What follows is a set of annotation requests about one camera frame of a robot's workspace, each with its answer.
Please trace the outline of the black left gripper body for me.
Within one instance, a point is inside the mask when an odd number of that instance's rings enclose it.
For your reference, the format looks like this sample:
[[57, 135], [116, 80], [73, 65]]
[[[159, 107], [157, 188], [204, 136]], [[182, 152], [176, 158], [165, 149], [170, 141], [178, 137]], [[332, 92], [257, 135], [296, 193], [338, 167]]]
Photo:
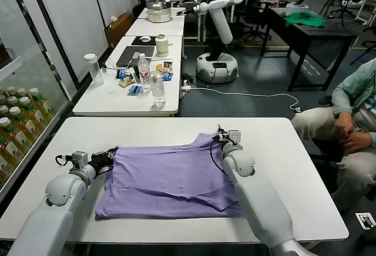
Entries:
[[95, 170], [101, 170], [103, 168], [113, 168], [113, 162], [109, 162], [107, 157], [93, 157], [93, 154], [91, 155], [91, 161], [90, 165]]

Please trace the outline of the bare person hand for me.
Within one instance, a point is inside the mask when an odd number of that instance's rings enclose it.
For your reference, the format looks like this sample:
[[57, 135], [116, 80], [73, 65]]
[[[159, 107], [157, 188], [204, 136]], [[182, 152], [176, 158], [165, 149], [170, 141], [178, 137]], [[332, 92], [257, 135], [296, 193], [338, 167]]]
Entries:
[[372, 137], [370, 133], [352, 132], [342, 139], [341, 144], [347, 153], [355, 153], [358, 150], [370, 147]]
[[341, 112], [335, 123], [335, 130], [341, 137], [348, 137], [354, 130], [352, 114]]

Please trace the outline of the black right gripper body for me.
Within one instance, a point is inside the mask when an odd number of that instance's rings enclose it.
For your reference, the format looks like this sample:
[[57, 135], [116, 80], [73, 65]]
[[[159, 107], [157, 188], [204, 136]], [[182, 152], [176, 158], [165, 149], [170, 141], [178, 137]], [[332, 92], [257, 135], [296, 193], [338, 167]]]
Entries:
[[217, 144], [225, 145], [230, 141], [229, 134], [226, 132], [217, 133], [212, 137], [213, 141]]

